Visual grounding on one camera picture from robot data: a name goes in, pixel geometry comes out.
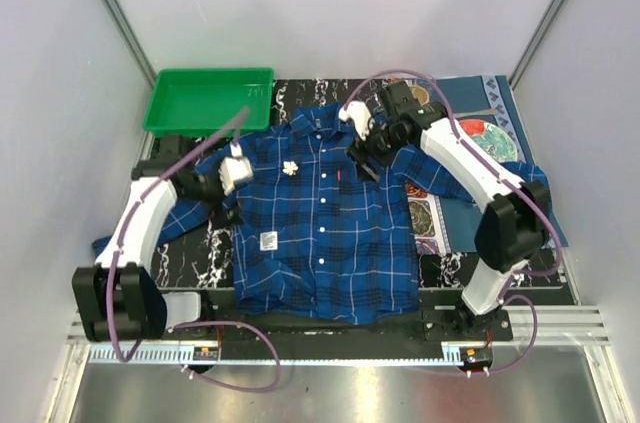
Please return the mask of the gold flower brooch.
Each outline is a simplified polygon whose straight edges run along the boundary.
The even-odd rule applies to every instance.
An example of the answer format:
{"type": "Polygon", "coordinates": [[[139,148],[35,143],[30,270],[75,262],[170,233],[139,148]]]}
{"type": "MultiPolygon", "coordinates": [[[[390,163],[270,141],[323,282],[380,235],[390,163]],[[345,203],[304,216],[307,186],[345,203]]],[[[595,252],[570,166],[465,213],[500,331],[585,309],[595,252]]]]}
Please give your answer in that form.
{"type": "Polygon", "coordinates": [[[298,172],[298,165],[294,161],[284,161],[283,162],[283,173],[288,176],[295,176],[298,172]]]}

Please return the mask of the blue plaid shirt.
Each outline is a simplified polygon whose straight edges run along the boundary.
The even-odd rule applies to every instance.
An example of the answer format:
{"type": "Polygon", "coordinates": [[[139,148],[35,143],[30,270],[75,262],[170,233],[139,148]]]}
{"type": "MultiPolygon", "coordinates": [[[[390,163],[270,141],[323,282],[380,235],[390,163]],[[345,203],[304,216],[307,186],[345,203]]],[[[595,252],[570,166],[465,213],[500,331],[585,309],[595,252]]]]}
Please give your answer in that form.
{"type": "Polygon", "coordinates": [[[367,325],[418,306],[418,255],[406,189],[448,199],[469,194],[433,158],[402,148],[361,182],[347,156],[355,132],[339,106],[300,108],[286,123],[239,139],[253,178],[236,191],[236,301],[271,311],[367,325]],[[294,161],[295,176],[283,173],[294,161]]]}

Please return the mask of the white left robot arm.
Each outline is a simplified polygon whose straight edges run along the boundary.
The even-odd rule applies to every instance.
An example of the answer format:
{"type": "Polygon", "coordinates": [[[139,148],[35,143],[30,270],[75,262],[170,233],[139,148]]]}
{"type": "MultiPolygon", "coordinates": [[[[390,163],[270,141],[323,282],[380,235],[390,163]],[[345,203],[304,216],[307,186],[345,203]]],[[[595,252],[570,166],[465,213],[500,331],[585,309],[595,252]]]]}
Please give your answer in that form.
{"type": "Polygon", "coordinates": [[[125,210],[95,263],[78,268],[71,284],[86,338],[91,342],[155,340],[176,325],[196,339],[215,329],[216,315],[197,292],[162,293],[151,278],[150,264],[165,220],[182,199],[204,204],[218,224],[238,219],[223,200],[252,176],[238,143],[211,173],[192,170],[195,144],[182,136],[161,140],[158,153],[131,172],[125,210]]]}

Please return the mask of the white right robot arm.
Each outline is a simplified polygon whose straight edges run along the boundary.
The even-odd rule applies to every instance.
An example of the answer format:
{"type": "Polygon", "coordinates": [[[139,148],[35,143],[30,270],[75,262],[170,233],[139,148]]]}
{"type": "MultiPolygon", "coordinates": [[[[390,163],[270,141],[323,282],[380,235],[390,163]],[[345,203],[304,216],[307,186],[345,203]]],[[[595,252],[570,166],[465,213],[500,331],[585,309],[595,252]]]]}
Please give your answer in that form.
{"type": "Polygon", "coordinates": [[[401,148],[413,145],[446,169],[482,212],[474,238],[479,260],[447,318],[450,331],[476,339],[496,319],[513,277],[548,241],[550,191],[497,163],[464,132],[446,103],[420,104],[405,82],[384,87],[378,97],[385,124],[376,123],[363,102],[346,102],[339,111],[356,131],[347,154],[359,177],[379,181],[378,167],[389,166],[401,148]]]}

